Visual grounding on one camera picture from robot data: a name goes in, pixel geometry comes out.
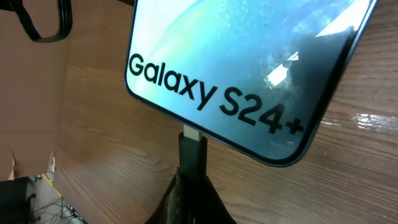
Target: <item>plus sign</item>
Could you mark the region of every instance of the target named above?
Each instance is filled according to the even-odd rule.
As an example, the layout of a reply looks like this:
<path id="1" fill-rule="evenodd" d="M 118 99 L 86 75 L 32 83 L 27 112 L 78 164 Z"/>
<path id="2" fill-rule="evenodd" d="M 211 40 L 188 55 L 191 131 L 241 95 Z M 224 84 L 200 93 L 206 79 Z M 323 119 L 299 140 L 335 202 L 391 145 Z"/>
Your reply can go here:
<path id="1" fill-rule="evenodd" d="M 290 134 L 295 134 L 296 131 L 304 131 L 304 127 L 300 126 L 300 122 L 301 120 L 295 118 L 293 123 L 291 123 L 290 121 L 286 122 L 286 126 L 290 127 Z"/>

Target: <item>phone screen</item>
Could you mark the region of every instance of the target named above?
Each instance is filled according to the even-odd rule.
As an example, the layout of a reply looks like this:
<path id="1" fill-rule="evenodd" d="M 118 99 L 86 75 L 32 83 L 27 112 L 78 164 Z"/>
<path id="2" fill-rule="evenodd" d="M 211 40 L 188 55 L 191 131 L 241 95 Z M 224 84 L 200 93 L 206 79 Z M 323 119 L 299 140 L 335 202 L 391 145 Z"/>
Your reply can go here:
<path id="1" fill-rule="evenodd" d="M 272 166 L 307 150 L 372 0 L 136 0 L 129 93 Z"/>

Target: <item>wooden surface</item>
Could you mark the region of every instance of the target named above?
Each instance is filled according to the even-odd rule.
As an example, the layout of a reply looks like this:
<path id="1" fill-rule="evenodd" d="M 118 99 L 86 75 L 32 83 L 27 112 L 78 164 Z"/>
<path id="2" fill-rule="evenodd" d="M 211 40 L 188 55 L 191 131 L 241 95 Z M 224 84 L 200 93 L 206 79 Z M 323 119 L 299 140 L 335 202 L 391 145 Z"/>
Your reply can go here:
<path id="1" fill-rule="evenodd" d="M 55 187 L 90 223 L 143 223 L 178 166 L 182 125 L 130 97 L 132 7 L 75 1 Z M 307 155 L 268 167 L 210 140 L 238 223 L 398 223 L 398 1 L 380 0 Z"/>

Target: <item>wood grain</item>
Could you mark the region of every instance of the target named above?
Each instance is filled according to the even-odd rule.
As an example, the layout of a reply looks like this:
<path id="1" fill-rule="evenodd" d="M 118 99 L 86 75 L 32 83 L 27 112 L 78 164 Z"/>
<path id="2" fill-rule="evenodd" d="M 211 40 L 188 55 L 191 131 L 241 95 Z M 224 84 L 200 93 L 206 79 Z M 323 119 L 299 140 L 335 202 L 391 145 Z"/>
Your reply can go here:
<path id="1" fill-rule="evenodd" d="M 55 187 L 90 223 L 143 223 L 178 166 L 182 125 L 124 88 L 131 14 L 75 2 Z M 398 223 L 397 15 L 380 1 L 298 164 L 209 141 L 208 175 L 238 223 Z"/>

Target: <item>brown wall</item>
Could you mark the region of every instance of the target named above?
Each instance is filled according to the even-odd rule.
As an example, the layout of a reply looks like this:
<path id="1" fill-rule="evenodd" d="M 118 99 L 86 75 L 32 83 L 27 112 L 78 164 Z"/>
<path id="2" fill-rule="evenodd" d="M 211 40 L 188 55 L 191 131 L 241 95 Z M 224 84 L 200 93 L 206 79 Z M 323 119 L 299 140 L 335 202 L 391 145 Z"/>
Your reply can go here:
<path id="1" fill-rule="evenodd" d="M 42 36 L 58 29 L 57 2 L 24 1 Z M 0 180 L 46 172 L 56 132 L 69 39 L 32 42 L 15 12 L 0 10 Z"/>

